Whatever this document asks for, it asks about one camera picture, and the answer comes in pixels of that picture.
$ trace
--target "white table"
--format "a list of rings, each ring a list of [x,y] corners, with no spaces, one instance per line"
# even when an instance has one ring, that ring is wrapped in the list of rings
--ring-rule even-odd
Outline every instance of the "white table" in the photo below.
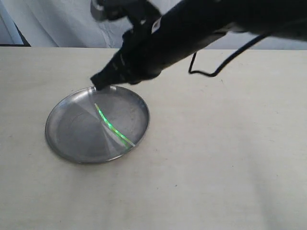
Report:
[[[306,229],[306,51],[248,51],[215,79],[189,76],[188,58],[127,86],[151,111],[141,145],[69,163],[45,142],[47,116],[114,52],[0,48],[1,230]]]

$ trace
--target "round metal tray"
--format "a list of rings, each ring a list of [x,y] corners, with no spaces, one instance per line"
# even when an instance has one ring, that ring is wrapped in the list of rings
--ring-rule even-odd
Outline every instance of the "round metal tray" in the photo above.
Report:
[[[136,93],[118,86],[80,90],[62,100],[46,123],[46,140],[77,163],[103,163],[131,151],[149,126],[149,110]]]

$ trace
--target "silver plate surface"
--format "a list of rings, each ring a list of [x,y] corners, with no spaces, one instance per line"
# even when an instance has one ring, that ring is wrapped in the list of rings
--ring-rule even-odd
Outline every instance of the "silver plate surface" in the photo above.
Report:
[[[149,126],[145,101],[136,93],[110,86],[77,91],[62,100],[46,122],[53,151],[77,163],[103,163],[134,149]]]

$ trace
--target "black cable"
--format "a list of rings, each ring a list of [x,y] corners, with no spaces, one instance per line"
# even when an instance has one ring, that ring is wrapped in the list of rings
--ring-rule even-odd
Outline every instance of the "black cable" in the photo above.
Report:
[[[245,52],[246,50],[248,50],[249,48],[251,48],[252,46],[257,44],[258,42],[260,42],[263,39],[271,36],[273,33],[277,32],[281,29],[284,29],[285,27],[288,27],[290,25],[297,24],[297,23],[302,23],[304,21],[307,21],[307,18],[295,20],[295,21],[290,22],[290,23],[285,23],[282,26],[279,26],[279,27],[277,27],[277,28],[275,28],[275,29],[273,29],[269,32],[266,32],[262,35],[255,37],[254,39],[252,39],[251,41],[246,43],[244,46],[242,46],[240,49],[238,49],[235,53],[230,55],[225,61],[223,61],[221,63],[221,65],[213,73],[207,73],[207,72],[204,72],[204,71],[201,71],[201,70],[192,70],[195,59],[196,59],[196,55],[197,55],[197,52],[196,52],[196,53],[193,54],[193,57],[192,57],[192,61],[191,61],[190,67],[189,67],[189,74],[201,74],[201,75],[204,75],[208,78],[216,77],[231,61],[233,61],[236,57],[238,57],[240,54],[242,54],[243,52]]]

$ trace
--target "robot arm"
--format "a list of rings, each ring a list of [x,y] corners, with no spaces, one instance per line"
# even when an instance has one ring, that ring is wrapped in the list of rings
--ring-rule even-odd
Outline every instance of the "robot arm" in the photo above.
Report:
[[[97,90],[151,80],[229,31],[307,41],[307,0],[182,0],[165,15],[147,0],[92,0],[91,12],[98,21],[127,17],[133,25],[91,78]]]

